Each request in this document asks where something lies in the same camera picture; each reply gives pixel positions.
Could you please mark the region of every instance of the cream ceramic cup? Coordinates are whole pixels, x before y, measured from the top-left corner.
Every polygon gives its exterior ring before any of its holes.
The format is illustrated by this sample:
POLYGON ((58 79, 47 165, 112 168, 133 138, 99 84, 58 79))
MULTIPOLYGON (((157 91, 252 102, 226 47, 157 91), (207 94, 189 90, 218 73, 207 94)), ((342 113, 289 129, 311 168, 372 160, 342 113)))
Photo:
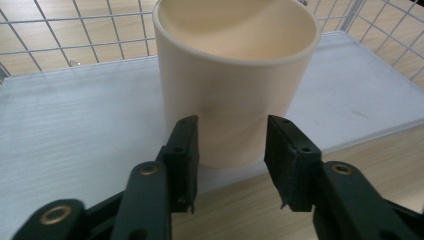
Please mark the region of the cream ceramic cup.
POLYGON ((202 165, 240 167, 265 151, 320 39, 296 0, 160 0, 153 22, 169 132, 199 116, 202 165))

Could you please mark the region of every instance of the wire cage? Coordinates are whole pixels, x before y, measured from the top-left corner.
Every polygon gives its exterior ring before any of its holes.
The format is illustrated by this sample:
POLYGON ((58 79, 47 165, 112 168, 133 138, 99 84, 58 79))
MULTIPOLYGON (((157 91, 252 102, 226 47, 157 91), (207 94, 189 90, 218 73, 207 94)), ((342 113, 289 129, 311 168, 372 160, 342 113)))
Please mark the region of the wire cage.
MULTIPOLYGON (((424 87, 424 8, 408 0, 300 0, 322 31, 346 31, 424 87)), ((0 79, 156 55, 156 0, 0 5, 0 79)))

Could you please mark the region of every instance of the black plastic bracket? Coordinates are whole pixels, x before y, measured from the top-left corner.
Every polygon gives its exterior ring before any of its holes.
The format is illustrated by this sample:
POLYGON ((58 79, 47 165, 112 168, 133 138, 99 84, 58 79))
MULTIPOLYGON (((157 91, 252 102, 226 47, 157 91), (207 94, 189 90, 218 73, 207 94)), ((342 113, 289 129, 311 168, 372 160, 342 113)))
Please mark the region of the black plastic bracket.
POLYGON ((171 239, 170 213, 189 208, 194 212, 197 124, 197 116, 178 121, 156 161, 137 165, 123 192, 87 210, 74 199, 49 203, 33 213, 13 239, 171 239))
POLYGON ((321 151, 291 121, 268 116, 265 163, 280 193, 282 207, 294 212, 312 209, 312 176, 322 165, 321 151))
POLYGON ((419 239, 354 166, 327 162, 315 181, 320 239, 419 239))

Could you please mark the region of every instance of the screw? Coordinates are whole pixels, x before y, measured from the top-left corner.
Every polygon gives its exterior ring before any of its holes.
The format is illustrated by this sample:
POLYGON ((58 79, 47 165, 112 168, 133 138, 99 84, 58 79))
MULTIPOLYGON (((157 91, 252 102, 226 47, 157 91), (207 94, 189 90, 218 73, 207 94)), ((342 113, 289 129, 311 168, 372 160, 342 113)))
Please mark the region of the screw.
POLYGON ((45 212, 41 218, 40 222, 44 225, 51 225, 62 221, 67 218, 72 212, 72 208, 68 205, 60 205, 54 208, 49 209, 45 212))
POLYGON ((140 169, 140 174, 148 176, 148 175, 153 175, 153 174, 157 173, 158 171, 159 171, 158 166, 156 166, 154 164, 150 164, 150 165, 143 166, 140 169))
POLYGON ((343 164, 334 164, 332 166, 333 171, 343 175, 352 175, 352 169, 343 164))

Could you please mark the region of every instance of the wooden floor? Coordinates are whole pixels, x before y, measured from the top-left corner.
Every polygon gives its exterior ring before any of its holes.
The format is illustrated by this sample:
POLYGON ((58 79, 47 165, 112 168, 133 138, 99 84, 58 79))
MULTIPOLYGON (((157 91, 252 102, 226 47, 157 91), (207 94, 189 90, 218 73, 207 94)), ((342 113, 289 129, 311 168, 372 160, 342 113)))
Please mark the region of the wooden floor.
MULTIPOLYGON (((47 18, 78 17, 71 1, 39 0, 47 18)), ((109 10, 104 0, 76 1, 83 16, 107 15, 109 10)), ((141 1, 143 11, 151 11, 154 0, 141 1)), ((317 1, 308 1, 308 8, 314 9, 317 1)), ((332 9, 333 1, 321 1, 317 10, 318 18, 331 16, 344 11, 348 1, 339 0, 332 9)), ((408 9, 411 3, 407 0, 391 0, 395 6, 408 9)), ((361 11, 364 19, 374 21, 382 9, 383 2, 368 0, 361 11)), ((9 20, 41 19, 41 15, 33 1, 13 0, 0 1, 0 7, 9 20)), ((111 1, 113 13, 139 11, 137 1, 111 1)), ((415 6, 411 13, 420 19, 424 18, 424 8, 415 6)), ((405 45, 424 54, 424 38, 414 40, 423 32, 423 23, 406 16, 396 29, 395 26, 403 17, 393 6, 386 6, 380 18, 375 21, 380 29, 392 35, 405 45)), ((154 37, 151 16, 145 15, 146 35, 143 33, 140 16, 116 17, 121 41, 135 38, 154 37)), ((87 31, 93 43, 116 42, 111 18, 85 20, 87 31)), ((336 29, 339 21, 321 21, 324 31, 336 29)), ((45 23, 14 24, 15 30, 29 49, 57 47, 52 34, 45 23)), ((79 20, 51 22, 57 38, 62 46, 89 44, 82 24, 79 20)), ((357 19, 350 29, 350 34, 361 40, 377 55, 389 64, 393 64, 399 56, 402 59, 394 67, 411 78, 424 66, 424 60, 362 19, 357 19)), ((24 50, 22 44, 8 25, 0 25, 0 52, 24 50)), ((94 47, 100 62, 121 60, 155 54, 155 42, 140 41, 134 43, 111 44, 94 47)), ((90 47, 64 50, 68 60, 81 64, 94 64, 96 59, 90 47)), ((67 67, 67 62, 59 50, 34 53, 34 58, 43 70, 67 67)), ((0 56, 0 61, 12 74, 27 74, 38 71, 28 54, 0 56)), ((414 83, 424 89, 424 72, 414 78, 414 83)), ((424 126, 416 127, 398 134, 366 142, 324 156, 325 161, 339 160, 358 167, 383 197, 421 212, 424 206, 424 126)), ((200 195, 196 202, 196 214, 175 214, 173 216, 174 239, 317 239, 312 225, 311 214, 291 213, 289 209, 279 210, 281 205, 278 193, 268 175, 228 186, 200 195)))
MULTIPOLYGON (((386 199, 422 212, 424 126, 324 156, 356 166, 386 199)), ((196 213, 174 214, 174 239, 317 239, 310 213, 280 210, 269 175, 198 197, 196 213)))

